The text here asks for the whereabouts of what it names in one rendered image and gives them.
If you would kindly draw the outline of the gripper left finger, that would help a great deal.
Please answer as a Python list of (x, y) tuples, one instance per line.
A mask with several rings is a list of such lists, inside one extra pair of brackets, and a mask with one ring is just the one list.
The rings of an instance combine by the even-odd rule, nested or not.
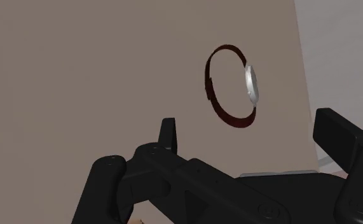
[(147, 200), (174, 224), (291, 224), (275, 200), (178, 156), (174, 118), (163, 119), (158, 141), (130, 160), (110, 155), (92, 164), (71, 224), (127, 224), (134, 204)]

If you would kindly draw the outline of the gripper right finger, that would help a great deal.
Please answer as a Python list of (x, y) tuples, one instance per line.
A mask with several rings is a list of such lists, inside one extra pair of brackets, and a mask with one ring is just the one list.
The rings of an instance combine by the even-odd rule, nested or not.
[(363, 130), (331, 108), (319, 108), (313, 139), (348, 174), (334, 206), (336, 223), (363, 224)]

